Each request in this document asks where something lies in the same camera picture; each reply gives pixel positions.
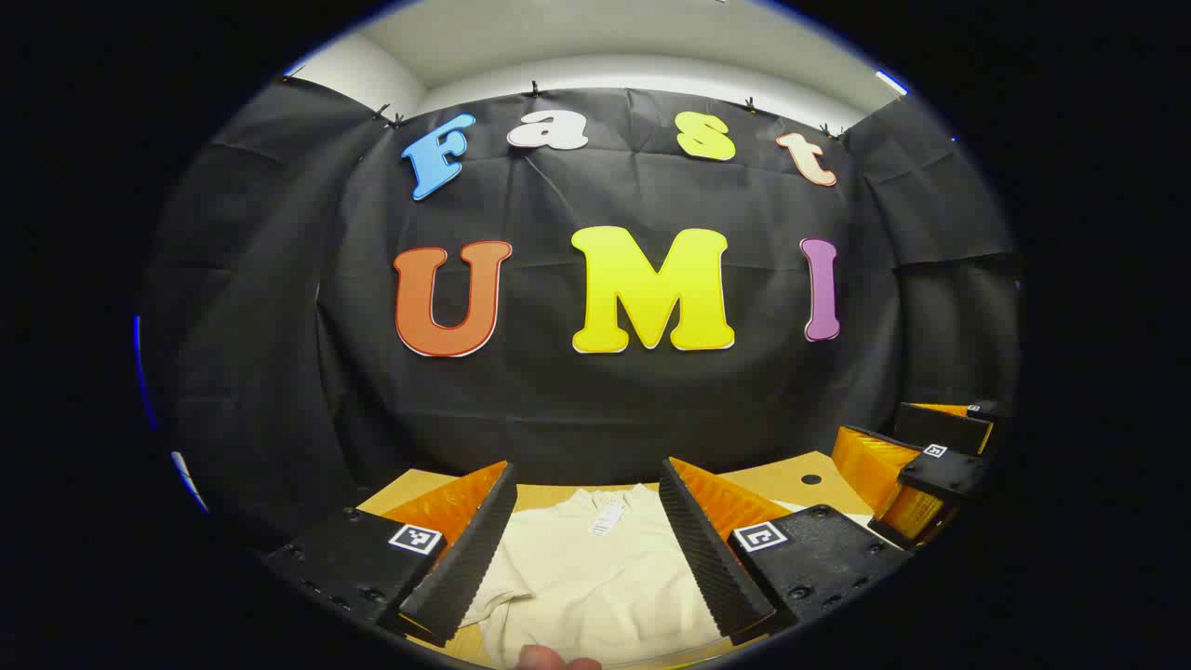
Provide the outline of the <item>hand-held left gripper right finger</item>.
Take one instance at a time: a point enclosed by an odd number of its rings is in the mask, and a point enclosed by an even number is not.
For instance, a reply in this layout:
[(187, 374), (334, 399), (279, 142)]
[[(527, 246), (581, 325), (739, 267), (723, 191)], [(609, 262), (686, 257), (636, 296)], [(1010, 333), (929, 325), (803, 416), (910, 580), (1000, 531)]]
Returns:
[(661, 463), (662, 508), (721, 635), (742, 644), (819, 624), (910, 559), (830, 505), (782, 508), (692, 463)]

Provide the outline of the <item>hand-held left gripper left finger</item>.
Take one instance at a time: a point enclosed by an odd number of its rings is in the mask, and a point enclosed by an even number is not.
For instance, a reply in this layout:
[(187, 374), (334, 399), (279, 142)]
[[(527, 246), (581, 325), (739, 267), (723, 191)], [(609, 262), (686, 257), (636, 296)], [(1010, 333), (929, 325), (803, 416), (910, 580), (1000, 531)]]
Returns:
[(263, 563), (354, 624), (444, 646), (462, 627), (515, 502), (515, 464), (495, 462), (381, 514), (341, 509)]

